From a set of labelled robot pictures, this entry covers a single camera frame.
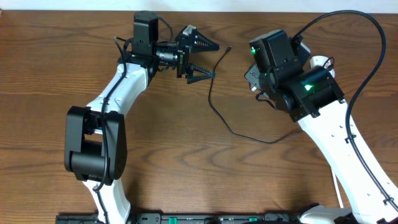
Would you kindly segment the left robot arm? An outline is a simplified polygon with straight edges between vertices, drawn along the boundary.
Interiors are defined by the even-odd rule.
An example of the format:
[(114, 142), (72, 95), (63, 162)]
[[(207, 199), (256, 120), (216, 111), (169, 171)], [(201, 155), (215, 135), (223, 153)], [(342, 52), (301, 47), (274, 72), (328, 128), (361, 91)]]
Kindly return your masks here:
[(114, 39), (120, 57), (112, 80), (86, 106), (68, 110), (64, 164), (90, 190), (98, 209), (94, 223), (129, 220), (131, 204), (121, 182), (127, 161), (125, 117), (155, 74), (175, 70), (177, 78), (185, 77), (189, 84), (215, 77), (189, 57), (216, 52), (219, 45), (192, 25), (160, 41), (159, 23), (163, 21), (156, 12), (136, 12), (133, 36)]

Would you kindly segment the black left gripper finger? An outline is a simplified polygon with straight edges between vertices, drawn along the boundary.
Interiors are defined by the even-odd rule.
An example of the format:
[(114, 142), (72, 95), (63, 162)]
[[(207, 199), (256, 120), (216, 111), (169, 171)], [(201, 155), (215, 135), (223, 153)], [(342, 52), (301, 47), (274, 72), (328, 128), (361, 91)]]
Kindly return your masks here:
[(193, 44), (191, 52), (216, 52), (219, 51), (220, 46), (212, 40), (206, 38), (197, 30), (193, 34)]
[(216, 76), (215, 72), (207, 70), (193, 63), (190, 63), (188, 65), (185, 74), (185, 78), (187, 79), (187, 84), (192, 84), (209, 78), (214, 78), (215, 76)]

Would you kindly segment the white power strip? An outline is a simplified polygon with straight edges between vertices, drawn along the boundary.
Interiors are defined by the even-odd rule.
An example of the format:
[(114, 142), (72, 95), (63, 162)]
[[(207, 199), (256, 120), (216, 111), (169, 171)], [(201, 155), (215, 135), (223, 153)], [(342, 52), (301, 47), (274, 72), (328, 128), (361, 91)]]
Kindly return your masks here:
[(326, 57), (322, 55), (313, 56), (310, 59), (310, 67), (322, 66), (329, 71), (333, 78), (335, 78), (334, 70), (335, 60), (333, 57)]

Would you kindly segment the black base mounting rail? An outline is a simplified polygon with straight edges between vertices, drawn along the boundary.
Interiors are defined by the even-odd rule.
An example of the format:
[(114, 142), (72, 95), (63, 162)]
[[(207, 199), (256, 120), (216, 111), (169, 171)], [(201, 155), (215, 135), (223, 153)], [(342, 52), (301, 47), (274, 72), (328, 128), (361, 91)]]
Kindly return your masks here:
[(62, 213), (55, 223), (130, 223), (130, 224), (235, 224), (235, 223), (356, 223), (349, 208), (326, 208), (318, 203), (297, 212), (274, 210), (266, 213), (164, 213), (160, 210), (119, 212), (107, 208), (97, 213)]

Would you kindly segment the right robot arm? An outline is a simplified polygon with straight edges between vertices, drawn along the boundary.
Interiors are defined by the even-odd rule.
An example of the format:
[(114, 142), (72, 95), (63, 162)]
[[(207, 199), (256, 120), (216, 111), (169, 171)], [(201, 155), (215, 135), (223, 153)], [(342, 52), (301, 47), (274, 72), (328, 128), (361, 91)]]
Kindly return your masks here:
[(345, 121), (348, 104), (335, 80), (330, 58), (311, 56), (283, 30), (273, 30), (249, 43), (255, 62), (246, 72), (276, 110), (299, 124), (325, 156), (350, 206), (312, 205), (297, 216), (300, 223), (397, 223), (397, 187), (388, 178), (359, 133)]

